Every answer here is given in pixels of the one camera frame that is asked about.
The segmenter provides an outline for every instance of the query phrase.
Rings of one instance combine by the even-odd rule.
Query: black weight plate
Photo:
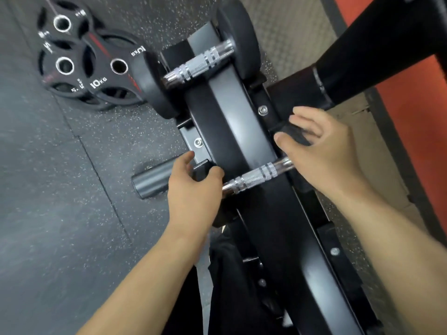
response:
[[[124,91],[119,90],[117,91],[116,97],[123,97]],[[103,101],[101,99],[96,98],[94,95],[88,93],[85,96],[82,96],[78,99],[73,99],[73,101],[82,102],[82,109],[85,109],[87,111],[93,111],[93,112],[102,112],[105,110],[109,110],[115,107],[114,104],[111,104],[109,102]]]
[[[127,32],[107,29],[88,32],[83,41],[95,60],[92,73],[83,68],[89,91],[99,99],[115,105],[143,103],[144,94],[129,66],[137,56],[147,50],[146,44]],[[111,96],[110,93],[116,90],[125,90],[126,96]]]
[[[165,119],[177,117],[181,112],[172,101],[165,87],[161,83],[163,68],[158,62],[157,56],[146,51],[136,56],[131,64],[134,79],[144,93],[144,98],[154,110]]]
[[[261,52],[250,16],[240,0],[228,0],[217,10],[219,32],[234,44],[234,65],[240,78],[253,77],[261,69]]]
[[[93,24],[92,13],[77,0],[44,0],[37,19],[39,36],[51,41],[80,39]]]
[[[68,98],[80,98],[88,94],[82,56],[86,44],[82,41],[43,41],[37,59],[37,69],[42,85],[52,93]]]

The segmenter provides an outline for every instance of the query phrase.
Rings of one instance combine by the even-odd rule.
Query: metal bolt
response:
[[[340,248],[334,247],[331,249],[332,256],[338,256],[338,255],[340,255],[340,253],[341,253]]]
[[[203,147],[203,141],[200,137],[194,140],[194,146],[196,148],[202,148]]]
[[[267,115],[269,113],[269,109],[267,108],[267,106],[260,106],[257,109],[257,112],[258,112],[259,115],[265,116],[265,115]]]

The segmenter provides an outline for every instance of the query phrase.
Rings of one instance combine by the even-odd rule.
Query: orange wall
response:
[[[350,25],[372,0],[335,0]],[[447,232],[447,83],[434,56],[377,85],[419,180]]]

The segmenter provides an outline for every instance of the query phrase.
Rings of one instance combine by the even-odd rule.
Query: hand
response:
[[[210,169],[203,181],[194,181],[189,164],[194,152],[189,151],[174,163],[169,178],[169,224],[167,230],[189,238],[206,237],[222,200],[222,178],[219,167]]]
[[[340,190],[365,184],[355,151],[352,130],[321,109],[295,107],[290,123],[304,129],[312,144],[303,146],[286,133],[277,133],[277,145],[309,183],[333,200]]]

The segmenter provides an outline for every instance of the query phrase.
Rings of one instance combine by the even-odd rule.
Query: rubber gym floor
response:
[[[107,27],[155,50],[187,38],[220,0],[82,0]],[[252,17],[269,82],[308,66],[336,39],[320,0],[242,0]],[[74,334],[159,239],[166,195],[142,201],[130,177],[186,146],[173,121],[148,106],[92,113],[43,90],[36,76],[43,0],[0,0],[0,329],[3,334]],[[369,178],[423,227],[366,111],[363,95],[332,110],[371,139]],[[329,202],[340,238],[387,334],[405,333],[355,235]],[[204,328],[212,283],[198,262]]]

